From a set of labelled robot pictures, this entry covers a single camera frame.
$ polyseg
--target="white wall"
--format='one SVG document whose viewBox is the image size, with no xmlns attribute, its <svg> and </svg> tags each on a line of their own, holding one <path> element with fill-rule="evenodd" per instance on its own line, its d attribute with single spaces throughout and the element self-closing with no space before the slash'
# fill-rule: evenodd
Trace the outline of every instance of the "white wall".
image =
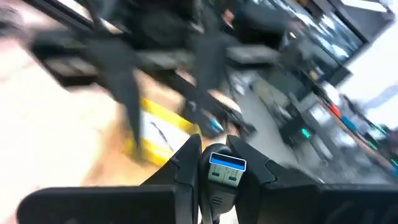
<svg viewBox="0 0 398 224">
<path fill-rule="evenodd" d="M 392 6 L 398 15 L 398 2 Z M 398 85 L 398 22 L 383 33 L 372 46 L 348 65 L 353 76 L 339 86 L 350 98 L 371 99 L 388 86 Z M 369 119 L 398 126 L 398 95 L 376 110 L 369 111 Z"/>
</svg>

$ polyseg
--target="red object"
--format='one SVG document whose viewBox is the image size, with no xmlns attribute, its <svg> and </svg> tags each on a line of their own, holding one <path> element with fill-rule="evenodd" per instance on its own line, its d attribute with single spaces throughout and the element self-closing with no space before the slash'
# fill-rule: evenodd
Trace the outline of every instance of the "red object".
<svg viewBox="0 0 398 224">
<path fill-rule="evenodd" d="M 335 105 L 330 105 L 329 109 L 339 118 L 341 118 L 341 112 Z"/>
</svg>

